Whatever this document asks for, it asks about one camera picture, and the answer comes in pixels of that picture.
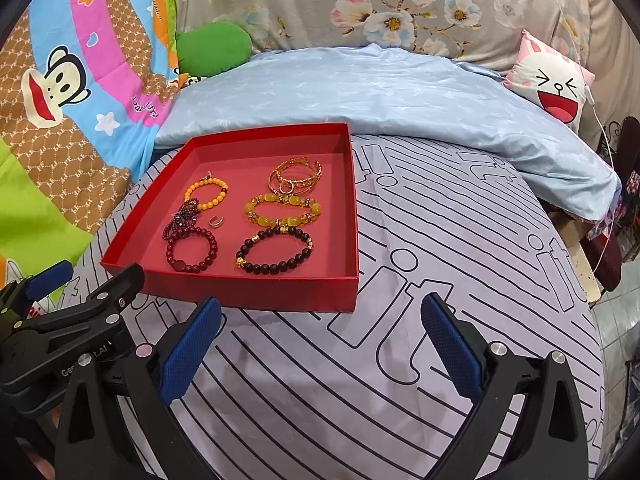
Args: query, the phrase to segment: orange beaded bracelet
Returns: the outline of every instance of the orange beaded bracelet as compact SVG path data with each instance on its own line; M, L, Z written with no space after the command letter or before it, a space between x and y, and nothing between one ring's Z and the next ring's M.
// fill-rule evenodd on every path
M225 199L226 192L229 191L229 186L226 184L224 180L220 180L219 178L213 178L210 173L207 173L207 176L200 179L197 182L194 182L187 191L184 192L184 201L187 202L191 198L191 193L193 193L196 189L202 186L206 186L207 184L215 184L216 186L220 186L222 190L211 202L200 202L198 204L198 209L200 211L205 211L207 209L211 209L212 207L217 206L220 202Z
M267 218L266 216L260 216L254 211L255 207L262 202L274 202L281 204L296 205L300 207L308 207L311 209L309 213L302 216L290 216L288 218ZM265 195L258 195L249 200L249 203L244 206L244 212L251 222L258 224L261 227L276 227L289 226L297 227L300 224L310 224L318 219L322 213L320 204L313 198L300 198L297 195L286 195L279 193L267 193Z

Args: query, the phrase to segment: white cable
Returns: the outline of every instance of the white cable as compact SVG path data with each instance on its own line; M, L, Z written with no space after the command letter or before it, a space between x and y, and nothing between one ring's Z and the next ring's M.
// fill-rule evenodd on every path
M560 15L562 16L562 19L564 20L565 23L567 23L566 20L566 16L564 15L564 10L562 10L562 5L560 5L560 1L559 0L555 0L556 4L558 4L558 10L560 11ZM593 98L593 93L591 92L591 88L589 85L587 85L587 79L584 76L584 69L582 68L582 62L580 60L581 56L580 56L580 50L578 49L578 47L575 44L574 41L574 34L569 31L569 37L571 38L571 44L574 46L574 50L575 50L575 55L578 57L578 66L580 67L580 74L582 75L582 82L584 83L584 94L586 96L587 101L589 102L589 104L591 105L591 107L593 108L593 115L596 117L596 121L598 121L598 126L600 127L600 130L602 131L602 136L604 138L604 141L607 145L607 152L609 153L609 161L611 162L611 170L613 171L613 155L611 155L611 146L609 145L609 139L607 138L607 133L604 129L604 126L602 126L602 123L600 122L600 118L598 117L598 113L596 112L596 102L595 99ZM609 245L609 240L611 240L611 237L613 236L613 224L615 222L615 218L612 215L611 216L611 226L609 227L609 235L607 236L607 241L604 244L604 248L602 249L602 254L600 255L600 258L598 259L598 263L596 264L595 268L593 269L593 273L595 274L596 271L598 270L598 267L600 266L602 259L604 257L604 253L607 251L607 246Z

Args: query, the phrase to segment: red tray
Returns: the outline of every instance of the red tray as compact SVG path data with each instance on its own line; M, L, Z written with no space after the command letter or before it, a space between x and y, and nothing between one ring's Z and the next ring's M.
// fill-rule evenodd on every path
M308 156L322 164L322 178L308 195L322 206L322 214L304 226L314 241L313 254L286 273L247 274L236 267L236 253L244 240L261 228L247 219L244 205L268 192L271 170L293 156ZM225 200L201 212L196 224L215 234L218 257L200 274L176 272L166 261L162 231L184 200L184 191L208 171L229 186ZM192 196L209 201L219 191L217 186L205 186ZM256 211L282 218L306 209L262 203ZM208 227L213 215L225 218L218 229ZM359 278L357 233L348 126L324 123L255 128L189 140L140 198L100 263L111 274L133 262L140 264L145 270L143 292L164 298L199 301L213 296L225 306L259 310L353 312ZM279 236L256 244L248 260L277 264L303 247L294 237ZM197 263L206 251L206 240L194 236L176 245L175 258Z

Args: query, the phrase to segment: black beaded bracelet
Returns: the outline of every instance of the black beaded bracelet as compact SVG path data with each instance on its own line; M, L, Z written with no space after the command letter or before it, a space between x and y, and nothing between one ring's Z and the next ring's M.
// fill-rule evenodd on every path
M295 236L296 238L300 238L304 243L306 243L306 247L302 249L298 254L296 254L293 258L290 258L286 262L282 260L279 264L251 264L246 259L245 256L249 253L249 250L257 244L260 240L264 240L265 238L272 238L274 235L279 234L289 234L291 236ZM302 231L302 229L296 229L295 227L288 226L276 226L274 228L267 228L264 231L258 231L257 235L252 236L251 238L247 238L244 241L240 250L236 253L236 265L238 269L244 269L247 273L254 274L278 274L280 272L287 272L288 270L295 269L299 264L304 262L309 256L311 256L311 252L314 249L314 243L309 237L308 233Z

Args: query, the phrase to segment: floral pillow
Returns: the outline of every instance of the floral pillow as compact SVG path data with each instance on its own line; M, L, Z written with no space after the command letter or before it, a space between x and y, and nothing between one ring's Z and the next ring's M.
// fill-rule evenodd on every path
M502 84L578 133L585 85L594 79L587 69L523 30L518 59Z

